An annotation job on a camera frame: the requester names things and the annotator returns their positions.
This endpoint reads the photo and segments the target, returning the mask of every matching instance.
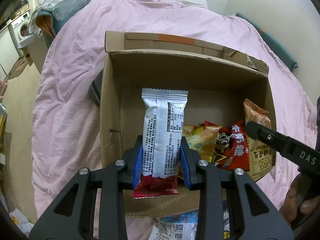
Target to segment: pink bedsheet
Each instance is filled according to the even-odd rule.
[[[298,80],[245,20],[171,0],[92,0],[57,34],[41,74],[32,138],[38,216],[79,168],[101,167],[99,108],[87,91],[103,69],[106,30],[187,36],[265,61],[270,68],[277,130],[315,146],[315,106]],[[276,167],[258,184],[279,208],[296,175],[296,166],[278,155]],[[143,223],[150,228],[153,222]],[[142,226],[132,220],[128,224],[129,231],[130,227]],[[137,231],[128,234],[130,239],[142,237]]]

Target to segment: floor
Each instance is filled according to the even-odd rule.
[[[27,65],[20,76],[8,81],[2,101],[8,114],[4,146],[6,165],[2,168],[4,196],[9,211],[18,208],[32,223],[37,220],[31,183],[32,108],[39,81],[36,66]]]

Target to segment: white cabinet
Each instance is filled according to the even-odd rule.
[[[12,42],[8,27],[5,27],[0,32],[0,79],[2,79],[3,70],[8,74],[12,69],[14,63],[19,58],[19,54]]]

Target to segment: blue gripper pad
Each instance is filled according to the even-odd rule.
[[[186,185],[187,189],[191,190],[190,170],[186,158],[186,152],[182,144],[180,145],[180,165],[182,169],[184,185]]]
[[[134,163],[133,175],[132,175],[132,188],[136,188],[140,182],[140,176],[142,171],[142,145],[140,145],[136,161]]]

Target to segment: red snack bag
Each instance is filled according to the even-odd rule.
[[[205,126],[215,125],[205,121]],[[215,159],[212,162],[221,169],[234,170],[241,168],[250,170],[249,149],[247,146],[246,133],[243,121],[240,120],[231,127],[222,127],[219,130],[215,148]]]

